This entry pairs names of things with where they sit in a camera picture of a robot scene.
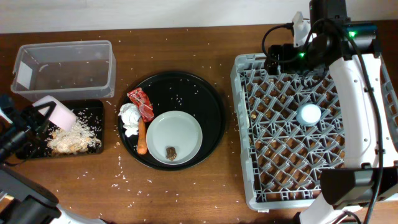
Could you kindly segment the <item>rice and food waste pile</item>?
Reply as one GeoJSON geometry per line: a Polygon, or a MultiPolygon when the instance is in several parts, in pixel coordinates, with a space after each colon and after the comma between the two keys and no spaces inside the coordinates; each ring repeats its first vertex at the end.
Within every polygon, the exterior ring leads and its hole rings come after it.
{"type": "Polygon", "coordinates": [[[60,128],[52,131],[51,138],[47,141],[47,147],[52,150],[52,154],[78,154],[84,153],[90,147],[101,147],[102,142],[90,127],[76,119],[75,124],[69,131],[60,128]]]}

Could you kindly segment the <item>light blue plastic cup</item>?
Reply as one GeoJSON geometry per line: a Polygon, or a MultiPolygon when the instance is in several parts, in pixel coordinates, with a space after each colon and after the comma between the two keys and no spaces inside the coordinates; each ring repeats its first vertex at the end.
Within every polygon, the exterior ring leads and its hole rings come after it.
{"type": "Polygon", "coordinates": [[[314,126],[320,118],[321,109],[314,104],[305,104],[297,109],[296,120],[303,126],[314,126]]]}

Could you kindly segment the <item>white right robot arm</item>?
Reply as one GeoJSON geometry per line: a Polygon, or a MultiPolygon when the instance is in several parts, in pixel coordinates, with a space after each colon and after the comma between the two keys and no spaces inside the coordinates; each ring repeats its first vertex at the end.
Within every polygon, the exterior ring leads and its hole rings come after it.
{"type": "Polygon", "coordinates": [[[338,93],[345,130],[345,166],[324,170],[320,195],[295,223],[339,223],[373,211],[397,193],[397,97],[388,84],[377,27],[352,22],[344,1],[311,1],[310,18],[285,25],[292,50],[275,58],[307,76],[322,68],[338,93]]]}

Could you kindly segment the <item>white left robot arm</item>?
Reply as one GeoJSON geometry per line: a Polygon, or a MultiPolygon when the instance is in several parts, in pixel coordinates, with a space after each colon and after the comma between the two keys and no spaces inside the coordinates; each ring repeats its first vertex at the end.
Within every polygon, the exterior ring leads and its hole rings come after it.
{"type": "Polygon", "coordinates": [[[1,199],[12,197],[1,210],[1,223],[106,223],[65,210],[48,189],[10,169],[6,160],[27,145],[39,147],[49,124],[71,130],[75,114],[52,96],[46,96],[19,111],[8,95],[1,95],[1,199]]]}

